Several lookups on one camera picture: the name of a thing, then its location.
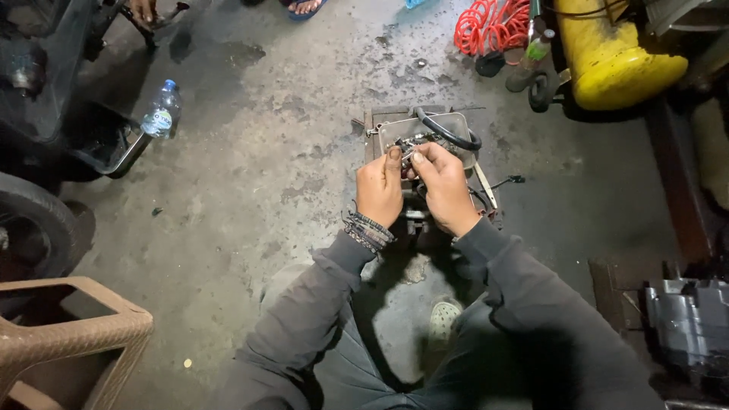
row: cuff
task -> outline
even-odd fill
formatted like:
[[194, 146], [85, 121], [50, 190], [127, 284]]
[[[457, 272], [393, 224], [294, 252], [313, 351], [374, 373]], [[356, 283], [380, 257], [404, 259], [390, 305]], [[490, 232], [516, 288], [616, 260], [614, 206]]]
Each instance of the cuff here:
[[377, 256], [357, 243], [345, 231], [339, 231], [332, 246], [322, 250], [321, 253], [348, 273], [357, 276], [362, 273], [365, 264]]
[[463, 235], [453, 247], [476, 266], [485, 266], [494, 259], [509, 243], [511, 238], [499, 232], [488, 218], [478, 223]]

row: gray sweatshirt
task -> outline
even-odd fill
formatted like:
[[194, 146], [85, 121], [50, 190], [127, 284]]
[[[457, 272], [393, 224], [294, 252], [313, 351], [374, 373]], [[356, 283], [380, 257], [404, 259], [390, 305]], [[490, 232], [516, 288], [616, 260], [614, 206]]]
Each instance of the gray sweatshirt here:
[[[648, 372], [602, 316], [546, 266], [521, 239], [485, 218], [454, 247], [496, 295], [492, 320], [515, 343], [535, 409], [664, 409]], [[309, 409], [300, 389], [317, 354], [334, 337], [338, 313], [374, 258], [340, 231], [331, 247], [263, 314], [235, 354], [240, 409]]]

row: workshop floor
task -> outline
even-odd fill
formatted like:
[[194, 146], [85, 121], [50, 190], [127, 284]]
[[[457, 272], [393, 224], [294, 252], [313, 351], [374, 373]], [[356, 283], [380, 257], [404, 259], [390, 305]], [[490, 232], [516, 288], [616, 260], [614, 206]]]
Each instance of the workshop floor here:
[[[305, 23], [275, 0], [193, 4], [153, 61], [130, 25], [115, 23], [84, 72], [89, 92], [136, 118], [165, 78], [184, 99], [176, 138], [153, 141], [129, 175], [63, 193], [96, 218], [94, 246], [74, 274], [155, 317], [118, 408], [201, 407], [219, 363], [256, 322], [265, 283], [339, 229], [364, 155], [350, 119], [368, 107], [477, 108], [468, 118], [484, 139], [488, 178], [527, 178], [499, 189], [504, 231], [591, 303], [588, 258], [675, 250], [642, 120], [578, 123], [559, 106], [535, 114], [524, 94], [504, 89], [504, 73], [479, 77], [452, 45], [468, 0], [404, 3], [331, 0]], [[155, 207], [164, 210], [153, 217]], [[414, 276], [388, 281], [384, 300], [365, 311], [393, 373], [414, 382], [417, 336], [432, 301], [452, 290], [425, 260], [408, 269]]]

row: hand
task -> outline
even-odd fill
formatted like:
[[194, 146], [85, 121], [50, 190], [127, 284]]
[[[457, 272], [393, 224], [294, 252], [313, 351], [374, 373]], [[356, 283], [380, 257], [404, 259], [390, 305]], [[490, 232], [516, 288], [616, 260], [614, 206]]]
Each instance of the hand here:
[[440, 145], [429, 142], [416, 147], [413, 169], [425, 182], [428, 209], [445, 231], [463, 236], [481, 218], [468, 193], [463, 163]]
[[389, 228], [402, 211], [400, 147], [357, 170], [357, 211]]
[[129, 0], [129, 7], [132, 9], [134, 20], [151, 30], [150, 25], [157, 19], [157, 0]]

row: motorcycle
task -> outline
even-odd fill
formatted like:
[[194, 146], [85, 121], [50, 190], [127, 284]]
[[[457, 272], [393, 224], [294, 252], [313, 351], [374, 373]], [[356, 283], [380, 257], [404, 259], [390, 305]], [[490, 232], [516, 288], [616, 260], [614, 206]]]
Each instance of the motorcycle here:
[[[72, 96], [83, 60], [105, 48], [104, 34], [118, 15], [157, 48], [155, 32], [189, 9], [179, 2], [140, 26], [126, 0], [0, 0], [0, 282], [70, 273], [75, 217], [52, 193], [18, 169], [48, 172], [80, 166], [120, 178], [152, 137], [139, 124], [95, 102]], [[0, 298], [0, 315], [27, 298]]]

